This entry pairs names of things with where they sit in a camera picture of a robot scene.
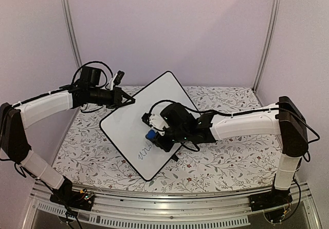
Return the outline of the blue whiteboard eraser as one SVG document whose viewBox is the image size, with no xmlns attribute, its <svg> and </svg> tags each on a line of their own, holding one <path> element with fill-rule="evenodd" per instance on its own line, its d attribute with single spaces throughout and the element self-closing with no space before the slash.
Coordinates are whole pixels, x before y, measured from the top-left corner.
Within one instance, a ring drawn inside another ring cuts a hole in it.
<svg viewBox="0 0 329 229">
<path fill-rule="evenodd" d="M 145 135 L 146 139 L 153 141 L 157 135 L 157 132 L 153 129 L 150 129 L 149 132 Z"/>
</svg>

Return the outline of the white whiteboard black frame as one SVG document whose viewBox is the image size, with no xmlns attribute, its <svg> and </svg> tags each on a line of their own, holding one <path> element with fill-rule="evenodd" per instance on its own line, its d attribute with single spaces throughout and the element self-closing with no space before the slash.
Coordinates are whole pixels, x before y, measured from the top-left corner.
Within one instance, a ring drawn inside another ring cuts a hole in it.
<svg viewBox="0 0 329 229">
<path fill-rule="evenodd" d="M 168 100 L 196 109 L 175 75 L 166 71 L 134 96 L 135 103 L 118 108 L 100 121 L 100 128 L 133 170 L 151 181 L 181 148 L 179 143 L 165 152 L 146 139 L 150 127 L 143 123 L 144 113 L 158 115 Z"/>
</svg>

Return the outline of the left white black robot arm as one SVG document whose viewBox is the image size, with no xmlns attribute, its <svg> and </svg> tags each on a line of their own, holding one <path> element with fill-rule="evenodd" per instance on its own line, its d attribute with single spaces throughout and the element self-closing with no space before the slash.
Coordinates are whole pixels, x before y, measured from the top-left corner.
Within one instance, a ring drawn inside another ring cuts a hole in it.
<svg viewBox="0 0 329 229">
<path fill-rule="evenodd" d="M 23 171 L 56 189 L 57 198 L 65 205 L 73 205 L 77 199 L 76 193 L 64 186 L 66 180 L 62 174 L 32 150 L 26 129 L 52 115 L 85 104 L 120 108 L 134 103 L 135 99 L 120 87 L 107 90 L 69 85 L 15 105 L 4 103 L 1 105 L 1 149 Z"/>
</svg>

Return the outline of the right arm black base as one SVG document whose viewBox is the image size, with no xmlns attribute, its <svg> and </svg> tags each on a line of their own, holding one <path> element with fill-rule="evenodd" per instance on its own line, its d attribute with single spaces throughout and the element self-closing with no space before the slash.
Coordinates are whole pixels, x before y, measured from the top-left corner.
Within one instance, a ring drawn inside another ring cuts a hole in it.
<svg viewBox="0 0 329 229">
<path fill-rule="evenodd" d="M 293 201 L 290 189 L 278 190 L 274 186 L 268 192 L 250 195 L 248 200 L 251 211 L 263 211 L 265 219 L 272 224 L 285 219 Z"/>
</svg>

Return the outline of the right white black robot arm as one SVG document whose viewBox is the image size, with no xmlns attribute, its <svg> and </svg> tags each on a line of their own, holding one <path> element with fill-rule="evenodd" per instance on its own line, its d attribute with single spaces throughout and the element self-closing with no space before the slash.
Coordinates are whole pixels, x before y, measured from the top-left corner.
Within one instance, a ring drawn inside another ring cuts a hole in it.
<svg viewBox="0 0 329 229">
<path fill-rule="evenodd" d="M 166 100 L 167 106 L 158 114 L 146 113 L 150 131 L 146 139 L 165 152 L 175 143 L 203 143 L 247 135 L 275 135 L 281 139 L 282 154 L 273 181 L 273 190 L 266 194 L 269 206 L 277 206 L 286 197 L 301 158 L 307 154 L 308 132 L 319 134 L 306 122 L 304 116 L 289 97 L 279 97 L 278 102 L 259 109 L 223 113 L 214 109 L 198 112 L 187 106 Z"/>
</svg>

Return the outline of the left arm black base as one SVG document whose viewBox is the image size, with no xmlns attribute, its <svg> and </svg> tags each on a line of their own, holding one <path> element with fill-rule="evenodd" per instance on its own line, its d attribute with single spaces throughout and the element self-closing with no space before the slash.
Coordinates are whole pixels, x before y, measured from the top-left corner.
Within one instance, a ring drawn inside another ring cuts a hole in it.
<svg viewBox="0 0 329 229">
<path fill-rule="evenodd" d="M 64 177 L 64 182 L 58 189 L 52 189 L 50 202 L 68 207 L 91 211 L 95 200 L 95 193 L 86 188 L 75 191 L 72 189 L 72 182 Z"/>
</svg>

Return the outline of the black whiteboard stand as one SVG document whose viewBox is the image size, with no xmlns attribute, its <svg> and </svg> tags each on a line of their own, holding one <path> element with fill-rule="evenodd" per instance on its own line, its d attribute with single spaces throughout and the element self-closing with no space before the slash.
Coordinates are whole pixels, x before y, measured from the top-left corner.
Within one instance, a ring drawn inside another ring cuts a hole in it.
<svg viewBox="0 0 329 229">
<path fill-rule="evenodd" d="M 178 152 L 176 152 L 176 153 L 174 153 L 172 156 L 171 156 L 171 160 L 173 160 L 174 162 L 178 162 L 178 160 L 179 160 L 179 157 L 178 157 Z"/>
</svg>

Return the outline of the aluminium front rail frame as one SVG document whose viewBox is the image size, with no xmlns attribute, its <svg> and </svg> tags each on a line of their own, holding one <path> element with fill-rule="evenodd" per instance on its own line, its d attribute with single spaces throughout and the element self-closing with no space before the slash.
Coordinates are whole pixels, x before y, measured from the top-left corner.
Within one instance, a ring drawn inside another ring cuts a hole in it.
<svg viewBox="0 0 329 229">
<path fill-rule="evenodd" d="M 252 211 L 254 188 L 230 192 L 160 194 L 95 188 L 94 206 L 66 215 L 52 203 L 50 191 L 36 183 L 28 200 L 23 228 L 323 228 L 307 183 L 291 187 L 292 205 L 283 222 L 267 221 L 279 208 Z"/>
</svg>

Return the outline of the left aluminium corner post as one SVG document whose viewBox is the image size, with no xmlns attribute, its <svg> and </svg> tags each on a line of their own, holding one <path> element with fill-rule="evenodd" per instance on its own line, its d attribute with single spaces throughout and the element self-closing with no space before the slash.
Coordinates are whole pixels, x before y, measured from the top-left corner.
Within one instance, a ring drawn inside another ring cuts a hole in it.
<svg viewBox="0 0 329 229">
<path fill-rule="evenodd" d="M 79 51 L 78 41 L 74 29 L 74 23 L 72 19 L 71 9 L 70 9 L 70 3 L 69 0 L 61 0 L 62 9 L 64 13 L 64 20 L 66 24 L 66 29 L 71 45 L 71 50 L 74 56 L 75 64 L 77 67 L 77 70 L 75 72 L 75 75 L 73 76 L 73 81 L 76 81 L 77 75 L 81 72 L 81 67 L 83 65 L 81 60 L 81 55 Z"/>
</svg>

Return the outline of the aluminium corner post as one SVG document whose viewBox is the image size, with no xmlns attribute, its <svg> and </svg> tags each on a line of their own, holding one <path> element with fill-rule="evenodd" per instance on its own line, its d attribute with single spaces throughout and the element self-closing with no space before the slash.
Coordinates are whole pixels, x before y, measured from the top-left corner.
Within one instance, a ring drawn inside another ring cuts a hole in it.
<svg viewBox="0 0 329 229">
<path fill-rule="evenodd" d="M 280 8 L 280 1 L 281 0 L 272 0 L 265 41 L 264 41 L 258 69 L 256 72 L 255 80 L 254 80 L 253 87 L 252 87 L 252 89 L 255 93 L 257 93 L 257 91 L 260 87 L 262 76 L 265 71 L 266 62 L 267 62 L 269 51 L 271 48 L 272 38 L 275 33 L 275 27 L 276 27 L 276 22 L 278 19 L 279 8 Z"/>
<path fill-rule="evenodd" d="M 71 50 L 74 56 L 75 64 L 77 67 L 77 70 L 75 72 L 75 75 L 73 76 L 73 81 L 76 81 L 77 75 L 81 72 L 81 67 L 83 65 L 81 60 L 81 55 L 79 51 L 78 41 L 74 29 L 74 23 L 72 19 L 71 9 L 70 9 L 70 3 L 69 0 L 61 0 L 62 9 L 64 13 L 64 20 L 66 24 L 66 29 L 71 45 Z"/>
</svg>

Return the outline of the right aluminium corner post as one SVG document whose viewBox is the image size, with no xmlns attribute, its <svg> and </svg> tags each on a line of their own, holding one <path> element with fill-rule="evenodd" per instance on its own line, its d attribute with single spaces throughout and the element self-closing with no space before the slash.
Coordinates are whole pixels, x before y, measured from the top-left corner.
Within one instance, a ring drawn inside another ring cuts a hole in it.
<svg viewBox="0 0 329 229">
<path fill-rule="evenodd" d="M 253 87 L 252 87 L 252 89 L 255 93 L 257 93 L 257 91 L 260 87 L 262 76 L 265 71 L 266 62 L 267 62 L 269 51 L 271 48 L 272 38 L 275 33 L 275 27 L 276 27 L 276 22 L 278 19 L 279 8 L 280 8 L 280 1 L 281 0 L 272 0 L 265 41 L 264 41 L 258 69 L 256 72 L 255 80 L 254 80 Z"/>
</svg>

